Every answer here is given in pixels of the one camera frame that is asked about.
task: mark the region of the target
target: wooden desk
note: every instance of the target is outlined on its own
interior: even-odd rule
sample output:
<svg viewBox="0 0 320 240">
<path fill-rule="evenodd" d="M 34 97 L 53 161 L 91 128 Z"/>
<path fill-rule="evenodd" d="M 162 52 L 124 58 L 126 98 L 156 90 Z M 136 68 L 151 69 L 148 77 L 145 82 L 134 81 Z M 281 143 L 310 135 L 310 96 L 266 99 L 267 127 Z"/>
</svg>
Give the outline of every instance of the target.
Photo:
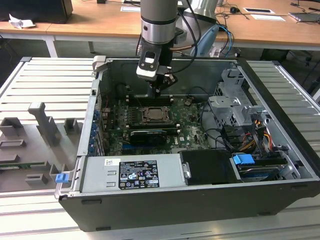
<svg viewBox="0 0 320 240">
<path fill-rule="evenodd" d="M 7 21 L 0 21 L 0 34 L 7 33 L 7 34 L 47 34 L 47 29 L 50 27 L 51 23 L 49 22 L 41 22 L 37 23 L 36 27 L 31 28 L 23 28 L 18 29 L 14 28 L 9 22 Z"/>
<path fill-rule="evenodd" d="M 236 4 L 243 14 L 247 12 L 243 8 L 271 9 L 275 15 L 287 15 L 289 12 L 299 13 L 301 9 L 291 6 L 294 0 L 229 0 L 230 4 Z M 216 13 L 230 14 L 230 6 L 217 7 Z M 309 7 L 320 8 L 319 3 L 300 1 L 300 7 L 307 12 Z M 285 21 L 255 20 L 252 16 L 241 14 L 230 15 L 226 20 L 228 29 L 234 34 L 234 45 L 238 47 L 251 47 L 264 45 L 264 48 L 301 49 L 311 46 L 320 48 L 320 25 L 313 23 L 297 23 L 291 16 L 282 16 Z M 224 19 L 218 16 L 221 24 Z M 226 41 L 226 34 L 220 32 L 216 39 Z"/>
<path fill-rule="evenodd" d="M 242 13 L 243 7 L 271 9 L 277 15 L 302 12 L 291 6 L 294 0 L 228 0 L 236 4 Z M 36 23 L 36 28 L 19 30 L 7 22 L 0 22 L 0 34 L 4 38 L 40 39 L 46 41 L 51 57 L 57 57 L 54 41 L 86 41 L 93 52 L 92 42 L 136 43 L 141 31 L 139 12 L 121 12 L 122 4 L 109 2 L 97 4 L 96 0 L 72 0 L 73 13 L 66 24 Z M 319 3 L 300 1 L 301 7 L 320 8 Z M 230 6 L 217 7 L 216 13 L 229 14 Z M 226 20 L 228 29 L 234 34 L 234 47 L 270 48 L 320 51 L 320 25 L 297 23 L 291 16 L 285 21 L 255 20 L 252 16 L 230 15 Z M 224 19 L 217 19 L 224 24 Z M 225 44 L 227 35 L 219 32 L 215 46 Z"/>
<path fill-rule="evenodd" d="M 96 0 L 72 0 L 73 12 L 67 24 L 51 24 L 49 35 L 138 38 L 140 12 L 123 12 L 121 2 L 97 4 Z"/>
</svg>

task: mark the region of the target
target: black cover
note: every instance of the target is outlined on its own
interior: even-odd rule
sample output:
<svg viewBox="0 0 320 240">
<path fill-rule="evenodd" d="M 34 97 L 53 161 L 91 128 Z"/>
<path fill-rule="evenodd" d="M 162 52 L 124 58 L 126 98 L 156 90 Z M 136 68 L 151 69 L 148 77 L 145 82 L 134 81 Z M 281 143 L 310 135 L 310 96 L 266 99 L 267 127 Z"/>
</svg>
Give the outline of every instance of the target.
<svg viewBox="0 0 320 240">
<path fill-rule="evenodd" d="M 183 163 L 188 163 L 191 178 L 187 185 L 237 183 L 230 163 L 231 154 L 226 150 L 205 149 L 180 152 Z"/>
<path fill-rule="evenodd" d="M 0 21 L 17 19 L 65 24 L 73 11 L 71 0 L 0 0 Z"/>
</svg>

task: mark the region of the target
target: blue cable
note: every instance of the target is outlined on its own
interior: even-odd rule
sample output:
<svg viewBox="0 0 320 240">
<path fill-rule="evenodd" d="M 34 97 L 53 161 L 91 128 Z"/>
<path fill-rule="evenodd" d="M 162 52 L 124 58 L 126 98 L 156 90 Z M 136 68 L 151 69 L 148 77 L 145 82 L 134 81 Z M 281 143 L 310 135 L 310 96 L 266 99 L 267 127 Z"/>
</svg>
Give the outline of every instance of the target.
<svg viewBox="0 0 320 240">
<path fill-rule="evenodd" d="M 230 52 L 231 50 L 231 46 L 232 46 L 232 38 L 231 38 L 231 34 L 230 32 L 223 26 L 217 24 L 220 28 L 222 28 L 226 34 L 228 34 L 228 37 L 229 37 L 229 40 L 230 40 L 230 43 L 229 43 L 229 48 L 228 48 L 228 52 L 225 54 L 225 58 L 227 57 L 228 53 Z"/>
</svg>

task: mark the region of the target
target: computer case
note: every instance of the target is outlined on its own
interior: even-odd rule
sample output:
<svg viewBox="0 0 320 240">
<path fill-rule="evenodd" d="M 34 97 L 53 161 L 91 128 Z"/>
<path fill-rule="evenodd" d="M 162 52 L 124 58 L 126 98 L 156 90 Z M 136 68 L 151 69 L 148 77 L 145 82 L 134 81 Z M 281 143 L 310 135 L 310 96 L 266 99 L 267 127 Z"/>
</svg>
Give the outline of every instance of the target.
<svg viewBox="0 0 320 240">
<path fill-rule="evenodd" d="M 0 0 L 0 21 L 9 14 L 22 20 L 65 24 L 73 11 L 71 0 Z"/>
</svg>

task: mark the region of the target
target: paper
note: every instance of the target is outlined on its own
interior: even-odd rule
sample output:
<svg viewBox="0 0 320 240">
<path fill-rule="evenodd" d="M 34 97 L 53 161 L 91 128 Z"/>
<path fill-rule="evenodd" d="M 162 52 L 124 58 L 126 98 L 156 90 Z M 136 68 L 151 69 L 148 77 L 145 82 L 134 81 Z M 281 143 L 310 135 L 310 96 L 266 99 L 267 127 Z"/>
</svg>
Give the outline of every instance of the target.
<svg viewBox="0 0 320 240">
<path fill-rule="evenodd" d="M 11 14 L 9 14 L 9 16 L 9 23 L 17 29 L 31 28 L 36 26 L 31 20 L 21 20 L 11 16 Z"/>
<path fill-rule="evenodd" d="M 280 16 L 251 14 L 255 20 L 286 21 Z"/>
<path fill-rule="evenodd" d="M 121 12 L 136 12 L 140 13 L 140 7 L 134 7 L 134 6 L 122 6 Z"/>
</svg>

